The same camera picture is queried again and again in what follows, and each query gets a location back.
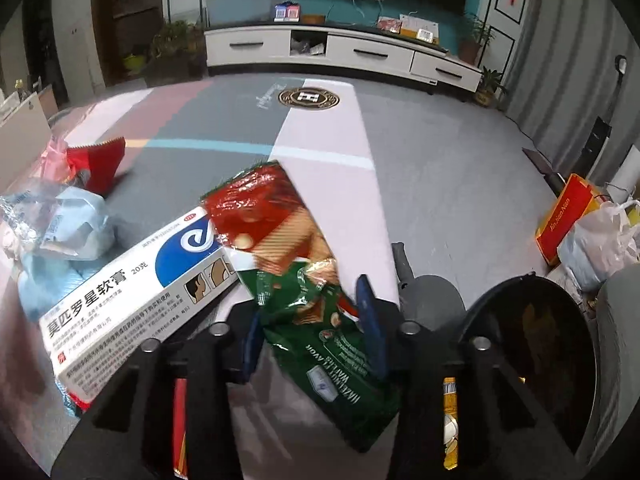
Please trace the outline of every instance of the blue logo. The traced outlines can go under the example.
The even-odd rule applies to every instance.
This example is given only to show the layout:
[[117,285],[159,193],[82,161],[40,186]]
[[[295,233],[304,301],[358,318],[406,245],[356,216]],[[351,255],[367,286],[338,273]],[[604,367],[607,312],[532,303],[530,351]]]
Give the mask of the blue logo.
[[156,276],[162,286],[173,283],[220,247],[206,216],[169,238],[156,256]]

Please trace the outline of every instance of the potted plant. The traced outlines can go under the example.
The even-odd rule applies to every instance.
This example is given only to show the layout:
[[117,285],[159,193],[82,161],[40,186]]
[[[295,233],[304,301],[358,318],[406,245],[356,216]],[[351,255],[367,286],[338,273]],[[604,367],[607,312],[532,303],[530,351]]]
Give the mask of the potted plant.
[[494,37],[494,32],[489,25],[475,14],[463,16],[460,25],[458,57],[469,64],[476,64],[480,48],[484,45],[488,46]]
[[183,20],[165,23],[153,38],[151,56],[143,70],[149,87],[202,78],[206,69],[202,27]]
[[506,92],[506,88],[500,83],[502,81],[502,72],[497,70],[489,70],[487,67],[482,67],[482,79],[478,85],[476,91],[475,100],[476,103],[484,107],[489,106],[493,100],[498,88]]

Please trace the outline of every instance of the green snack package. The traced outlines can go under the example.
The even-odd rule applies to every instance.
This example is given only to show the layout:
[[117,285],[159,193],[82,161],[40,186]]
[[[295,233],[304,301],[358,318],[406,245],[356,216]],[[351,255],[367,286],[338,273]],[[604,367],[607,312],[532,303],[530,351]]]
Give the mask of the green snack package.
[[398,412],[396,386],[370,372],[358,313],[335,258],[277,162],[241,173],[203,197],[218,241],[260,305],[280,367],[357,451]]

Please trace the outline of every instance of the small box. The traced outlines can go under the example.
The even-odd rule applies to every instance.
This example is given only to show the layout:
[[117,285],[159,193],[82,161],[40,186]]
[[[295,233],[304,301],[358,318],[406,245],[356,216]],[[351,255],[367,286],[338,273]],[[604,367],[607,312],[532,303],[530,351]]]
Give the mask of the small box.
[[418,30],[418,33],[415,35],[416,40],[426,41],[427,43],[433,43],[433,32],[430,30],[425,30],[421,28]]
[[56,378],[91,402],[147,338],[167,339],[237,279],[196,208],[107,264],[40,318]]
[[300,6],[290,5],[287,7],[287,22],[298,22],[300,20]]
[[283,22],[287,17],[287,6],[276,5],[276,14],[273,19],[274,22]]
[[378,22],[376,23],[376,27],[380,30],[388,30],[394,34],[400,34],[400,29],[402,28],[402,22],[397,18],[388,18],[386,16],[380,16],[378,18]]

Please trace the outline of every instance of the teal wall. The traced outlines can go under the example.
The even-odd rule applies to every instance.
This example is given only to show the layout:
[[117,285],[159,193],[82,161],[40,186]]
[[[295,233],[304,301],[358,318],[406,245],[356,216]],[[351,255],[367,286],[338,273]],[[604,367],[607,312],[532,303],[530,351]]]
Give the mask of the teal wall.
[[[302,12],[307,14],[329,13],[329,20],[344,23],[357,23],[359,25],[373,25],[378,17],[380,6],[372,0],[356,2],[356,5],[364,12],[364,17],[354,8],[351,0],[292,0],[300,3]],[[476,14],[480,0],[466,0],[465,12]],[[414,16],[438,22],[440,29],[440,44],[448,48],[452,53],[458,51],[458,37],[456,35],[456,23],[459,17],[440,9],[438,6],[424,0],[385,0],[382,16],[392,18],[400,14],[408,14],[417,11]]]

